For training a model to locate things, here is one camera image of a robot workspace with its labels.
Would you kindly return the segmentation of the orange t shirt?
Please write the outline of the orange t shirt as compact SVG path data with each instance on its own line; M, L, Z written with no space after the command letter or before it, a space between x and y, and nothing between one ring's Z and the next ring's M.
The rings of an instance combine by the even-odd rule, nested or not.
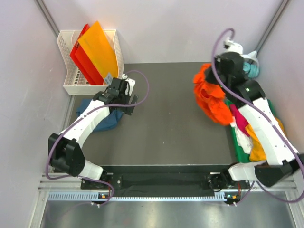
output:
M204 63L194 76L194 97L198 107L215 123L227 126L233 122L233 115L225 104L225 93L219 85L206 81L210 63Z

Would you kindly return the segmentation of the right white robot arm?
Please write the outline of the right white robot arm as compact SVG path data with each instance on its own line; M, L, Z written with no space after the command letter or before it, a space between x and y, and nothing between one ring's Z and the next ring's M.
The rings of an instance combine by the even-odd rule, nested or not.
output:
M244 62L243 55L237 52L224 52L213 57L206 80L224 90L252 127L266 157L258 162L231 165L221 180L227 188L233 188L239 181L258 181L270 188L296 171L303 171L304 156L280 128L260 84L246 79Z

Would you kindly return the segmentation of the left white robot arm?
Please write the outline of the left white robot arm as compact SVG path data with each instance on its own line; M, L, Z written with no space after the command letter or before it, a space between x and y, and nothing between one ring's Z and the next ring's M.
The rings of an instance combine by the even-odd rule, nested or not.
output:
M97 188L107 185L104 169L85 159L82 147L99 123L119 110L131 115L138 100L132 91L135 80L114 78L104 90L94 95L88 107L61 133L53 133L48 139L48 164L73 177L91 179Z

